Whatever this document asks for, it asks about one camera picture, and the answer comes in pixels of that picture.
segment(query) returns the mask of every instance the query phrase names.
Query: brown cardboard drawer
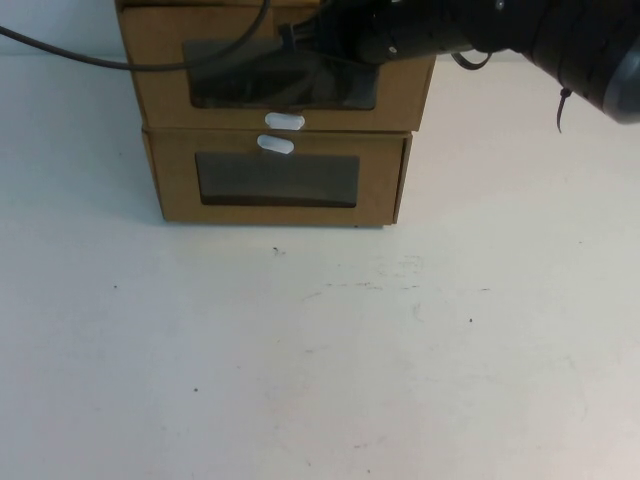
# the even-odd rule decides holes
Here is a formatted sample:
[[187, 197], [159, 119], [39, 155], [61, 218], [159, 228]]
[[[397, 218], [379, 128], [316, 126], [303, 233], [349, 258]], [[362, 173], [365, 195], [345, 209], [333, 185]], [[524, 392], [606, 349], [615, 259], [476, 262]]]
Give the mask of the brown cardboard drawer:
[[395, 222], [410, 135], [289, 133], [290, 154], [261, 132], [145, 130], [169, 221], [358, 225]]
[[[225, 42], [235, 40], [246, 30], [257, 12], [258, 8], [246, 6], [131, 7], [121, 11], [121, 27], [130, 61], [174, 63], [200, 58], [222, 48]], [[303, 20], [313, 13], [313, 8], [272, 8], [254, 43], [225, 62], [233, 63], [240, 55], [255, 58], [265, 45], [274, 44], [277, 25]], [[284, 69], [300, 65], [296, 60], [280, 63], [282, 66], [278, 68]], [[330, 64], [326, 89], [315, 87], [320, 76], [314, 74], [316, 77], [306, 83], [302, 93], [298, 84], [295, 88], [283, 89], [277, 81], [255, 80], [253, 74], [246, 76], [247, 81], [258, 83], [250, 89], [211, 81], [211, 78], [219, 79], [220, 72], [228, 71], [226, 65], [218, 61], [191, 72], [134, 74], [145, 125], [149, 128], [263, 130], [267, 128], [266, 115], [275, 112], [302, 115], [303, 128], [308, 131], [415, 131], [420, 127], [434, 61], [400, 61], [377, 70], [336, 69]], [[226, 81], [234, 83], [238, 77], [229, 78], [232, 80]], [[243, 97], [247, 90], [267, 90], [268, 93], [262, 94], [260, 102], [247, 104]], [[298, 103], [289, 103], [286, 95], [298, 95]]]

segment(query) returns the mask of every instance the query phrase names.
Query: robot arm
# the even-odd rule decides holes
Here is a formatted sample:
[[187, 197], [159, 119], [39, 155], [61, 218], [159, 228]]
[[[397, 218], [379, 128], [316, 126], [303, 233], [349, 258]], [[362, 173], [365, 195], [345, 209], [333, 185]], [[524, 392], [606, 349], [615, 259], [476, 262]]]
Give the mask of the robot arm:
[[640, 122], [640, 0], [329, 0], [285, 48], [366, 64], [513, 50], [619, 123]]

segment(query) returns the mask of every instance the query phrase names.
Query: black cable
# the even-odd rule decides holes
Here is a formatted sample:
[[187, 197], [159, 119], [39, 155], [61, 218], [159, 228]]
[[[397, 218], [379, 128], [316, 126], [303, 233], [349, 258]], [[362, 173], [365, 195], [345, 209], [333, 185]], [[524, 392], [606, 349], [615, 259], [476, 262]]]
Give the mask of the black cable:
[[464, 68], [465, 70], [480, 70], [481, 68], [485, 67], [487, 63], [489, 63], [489, 60], [491, 60], [491, 57], [493, 56], [493, 54], [488, 53], [487, 58], [480, 63], [471, 62], [461, 53], [452, 53], [451, 56], [456, 61], [456, 63], [460, 65], [462, 68]]
[[86, 63], [88, 65], [94, 65], [96, 67], [110, 68], [112, 70], [125, 70], [129, 72], [175, 72], [179, 70], [188, 70], [190, 68], [195, 68], [207, 64], [214, 60], [219, 60], [220, 58], [225, 57], [226, 55], [229, 55], [243, 47], [258, 31], [258, 29], [264, 22], [270, 7], [271, 0], [262, 0], [262, 6], [260, 7], [258, 16], [249, 26], [247, 31], [244, 32], [240, 36], [240, 38], [238, 38], [236, 41], [226, 46], [222, 50], [212, 53], [211, 55], [206, 55], [202, 58], [190, 60], [188, 62], [171, 63], [165, 65], [135, 65], [89, 57], [79, 53], [70, 52], [69, 50], [64, 50], [53, 45], [49, 45], [48, 43], [40, 42], [31, 37], [21, 35], [20, 33], [14, 32], [13, 30], [9, 30], [8, 28], [2, 26], [0, 26], [0, 35], [15, 40], [16, 42], [23, 43], [24, 45], [28, 45], [29, 47], [37, 48], [38, 50], [42, 50], [43, 52], [57, 55], [58, 57], [68, 58], [69, 60]]
[[568, 88], [563, 88], [560, 92], [560, 106], [558, 107], [558, 114], [556, 116], [558, 131], [562, 133], [562, 113], [564, 112], [564, 104], [567, 102], [567, 98], [569, 98], [573, 92]]

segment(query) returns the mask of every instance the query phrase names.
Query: white plastic handle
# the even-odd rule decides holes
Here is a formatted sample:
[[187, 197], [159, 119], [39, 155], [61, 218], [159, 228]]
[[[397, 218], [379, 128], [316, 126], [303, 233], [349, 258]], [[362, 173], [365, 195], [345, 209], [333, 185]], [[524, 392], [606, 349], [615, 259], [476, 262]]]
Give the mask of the white plastic handle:
[[302, 115], [289, 115], [286, 113], [268, 113], [264, 121], [273, 130], [301, 130], [306, 120]]
[[260, 135], [258, 137], [258, 145], [264, 150], [282, 153], [284, 155], [289, 155], [295, 148], [291, 140], [272, 137], [271, 135]]

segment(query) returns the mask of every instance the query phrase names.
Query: white table surface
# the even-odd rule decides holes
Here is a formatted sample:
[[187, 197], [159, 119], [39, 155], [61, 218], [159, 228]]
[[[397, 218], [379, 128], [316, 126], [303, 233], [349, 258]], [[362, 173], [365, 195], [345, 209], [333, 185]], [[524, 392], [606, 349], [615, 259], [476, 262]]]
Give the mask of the white table surface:
[[637, 127], [443, 63], [398, 226], [175, 226], [126, 74], [0, 71], [0, 478], [640, 475]]

